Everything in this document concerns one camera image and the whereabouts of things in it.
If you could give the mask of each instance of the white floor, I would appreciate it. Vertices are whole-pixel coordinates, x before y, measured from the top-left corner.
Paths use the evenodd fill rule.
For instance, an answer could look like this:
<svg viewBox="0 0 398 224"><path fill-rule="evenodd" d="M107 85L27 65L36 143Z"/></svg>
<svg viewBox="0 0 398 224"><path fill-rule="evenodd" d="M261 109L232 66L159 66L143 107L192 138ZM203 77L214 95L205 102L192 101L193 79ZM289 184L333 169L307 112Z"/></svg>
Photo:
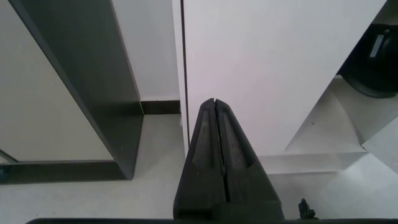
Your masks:
<svg viewBox="0 0 398 224"><path fill-rule="evenodd" d="M172 218L185 157L179 115L144 118L132 181L0 186L1 223L38 217ZM302 197L319 218L398 218L398 175L372 155L343 172L270 175L286 218Z"/></svg>

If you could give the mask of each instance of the black object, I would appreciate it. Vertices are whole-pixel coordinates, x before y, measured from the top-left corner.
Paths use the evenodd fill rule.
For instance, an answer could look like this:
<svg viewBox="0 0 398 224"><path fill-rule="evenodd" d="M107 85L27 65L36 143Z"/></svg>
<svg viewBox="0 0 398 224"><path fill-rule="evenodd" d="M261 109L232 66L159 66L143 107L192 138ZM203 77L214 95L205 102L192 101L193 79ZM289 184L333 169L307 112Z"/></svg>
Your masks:
<svg viewBox="0 0 398 224"><path fill-rule="evenodd" d="M390 98L398 92L397 57L398 26L371 24L338 74L366 96Z"/></svg>
<svg viewBox="0 0 398 224"><path fill-rule="evenodd" d="M312 219L315 218L315 211L310 209L310 205L305 201L305 199L301 199L301 202L298 205L298 210L300 212L301 219Z"/></svg>
<svg viewBox="0 0 398 224"><path fill-rule="evenodd" d="M174 220L41 218L30 224L326 223L398 224L389 219L318 220L305 200L284 220L280 200L231 108L201 106L174 201Z"/></svg>

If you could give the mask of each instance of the dark gray door frame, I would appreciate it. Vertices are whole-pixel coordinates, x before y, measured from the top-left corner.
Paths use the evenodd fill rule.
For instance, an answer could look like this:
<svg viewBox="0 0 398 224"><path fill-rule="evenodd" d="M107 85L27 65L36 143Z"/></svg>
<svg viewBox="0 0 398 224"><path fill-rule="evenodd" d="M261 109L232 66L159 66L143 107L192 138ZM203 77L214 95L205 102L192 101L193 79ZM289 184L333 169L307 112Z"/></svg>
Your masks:
<svg viewBox="0 0 398 224"><path fill-rule="evenodd" d="M143 112L111 1L9 2L114 161L0 166L8 182L132 179Z"/></svg>

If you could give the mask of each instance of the white cabinet door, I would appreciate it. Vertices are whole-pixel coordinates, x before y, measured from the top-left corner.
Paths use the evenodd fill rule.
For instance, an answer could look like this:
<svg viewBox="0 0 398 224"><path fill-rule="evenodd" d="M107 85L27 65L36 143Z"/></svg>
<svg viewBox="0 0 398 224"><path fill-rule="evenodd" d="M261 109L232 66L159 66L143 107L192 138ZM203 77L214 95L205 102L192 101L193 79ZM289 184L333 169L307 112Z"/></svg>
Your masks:
<svg viewBox="0 0 398 224"><path fill-rule="evenodd" d="M0 149L18 161L113 159L8 1L0 15Z"/></svg>
<svg viewBox="0 0 398 224"><path fill-rule="evenodd" d="M384 3L184 1L190 135L218 98L257 155L280 154Z"/></svg>

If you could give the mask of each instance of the white cabinet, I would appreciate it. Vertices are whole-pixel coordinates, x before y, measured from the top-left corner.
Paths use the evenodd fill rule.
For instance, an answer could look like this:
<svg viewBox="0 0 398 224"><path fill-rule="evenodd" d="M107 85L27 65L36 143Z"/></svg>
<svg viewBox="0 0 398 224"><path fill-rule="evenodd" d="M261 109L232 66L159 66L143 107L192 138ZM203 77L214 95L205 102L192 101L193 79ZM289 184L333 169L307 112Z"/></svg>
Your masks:
<svg viewBox="0 0 398 224"><path fill-rule="evenodd" d="M329 84L384 3L184 1L175 35L185 34L190 135L201 103L218 98L268 173L348 167L367 152Z"/></svg>

